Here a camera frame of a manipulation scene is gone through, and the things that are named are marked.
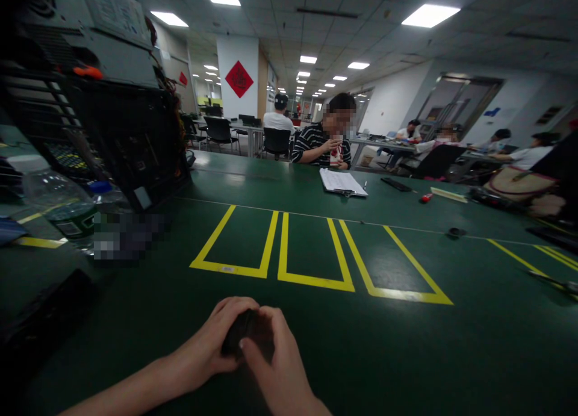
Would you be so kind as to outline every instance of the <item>bag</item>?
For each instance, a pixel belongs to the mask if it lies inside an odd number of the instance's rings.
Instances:
[[[494,191],[514,202],[522,202],[549,190],[559,180],[545,175],[525,171],[515,166],[506,166],[495,174],[484,188]]]

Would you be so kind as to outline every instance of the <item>plastic water bottle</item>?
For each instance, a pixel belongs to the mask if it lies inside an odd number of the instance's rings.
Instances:
[[[108,181],[97,181],[90,185],[95,194],[96,209],[105,214],[129,214],[132,208],[122,192],[113,188]]]
[[[10,157],[8,163],[23,173],[22,187],[28,203],[77,249],[92,256],[96,207],[90,196],[78,184],[53,171],[40,155]]]

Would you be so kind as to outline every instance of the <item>ceiling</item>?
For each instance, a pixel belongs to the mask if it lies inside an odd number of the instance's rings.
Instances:
[[[187,39],[198,74],[204,64],[217,63],[217,34],[258,37],[289,95],[298,85],[305,86],[304,96],[320,88],[334,95],[432,58],[578,75],[578,0],[239,0],[241,7],[209,0],[139,1],[146,11],[173,12],[188,23],[171,31]],[[462,10],[430,29],[401,25],[424,3]],[[359,18],[303,14],[297,7]],[[509,32],[570,42],[508,37]],[[300,63],[302,54],[317,56],[317,63]],[[348,69],[353,61],[370,66]],[[307,85],[296,82],[298,71],[311,72]],[[337,75],[348,79],[333,81]]]

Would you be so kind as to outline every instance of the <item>striped shirt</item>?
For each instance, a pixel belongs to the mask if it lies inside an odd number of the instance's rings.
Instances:
[[[305,127],[299,138],[295,141],[295,146],[291,153],[291,161],[293,163],[299,162],[303,157],[303,151],[314,148],[319,148],[321,145],[329,140],[329,135],[323,131],[321,123],[311,124]],[[351,168],[351,145],[347,139],[343,139],[341,144],[343,152],[343,161],[347,163],[348,169]],[[322,154],[309,164],[317,166],[329,166],[329,152]]]

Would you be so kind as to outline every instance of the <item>clipboard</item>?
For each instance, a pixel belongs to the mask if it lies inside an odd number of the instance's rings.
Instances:
[[[355,178],[349,172],[330,171],[327,168],[321,168],[319,175],[323,181],[323,188],[326,191],[339,193],[345,197],[362,196],[367,197],[367,192],[361,187]]]

